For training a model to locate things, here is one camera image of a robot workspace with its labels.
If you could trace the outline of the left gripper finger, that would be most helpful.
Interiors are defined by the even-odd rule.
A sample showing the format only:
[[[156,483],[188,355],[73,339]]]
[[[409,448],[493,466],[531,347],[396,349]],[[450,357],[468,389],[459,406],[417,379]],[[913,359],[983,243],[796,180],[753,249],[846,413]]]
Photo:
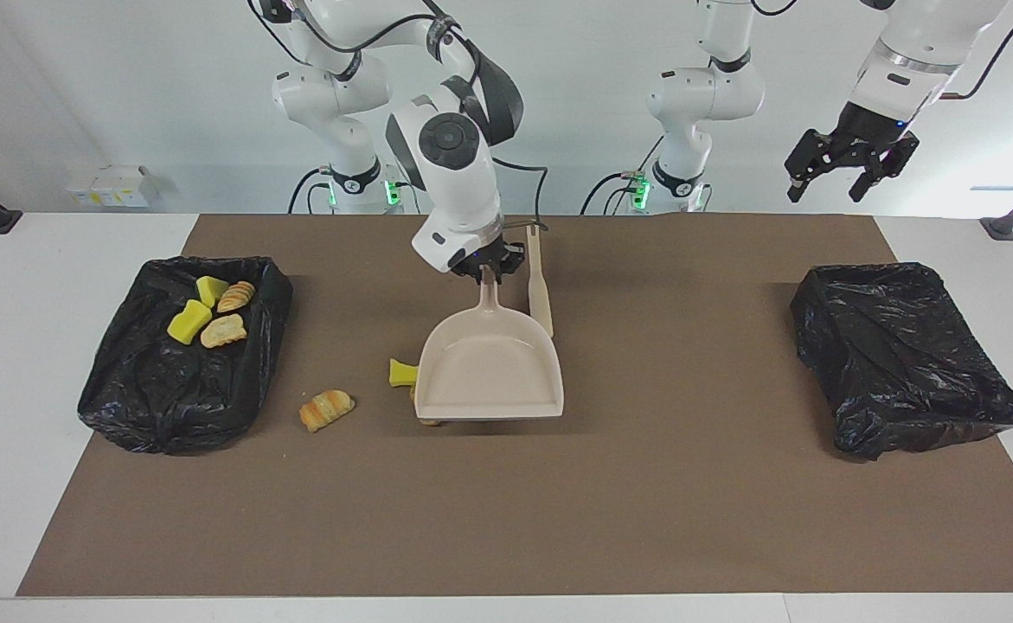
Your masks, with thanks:
[[[843,134],[808,129],[785,160],[791,183],[788,200],[799,202],[815,178],[841,165],[842,157]]]
[[[851,163],[863,171],[849,190],[850,200],[860,202],[885,178],[895,178],[919,146],[916,134],[904,134],[886,147],[856,143],[850,147]]]

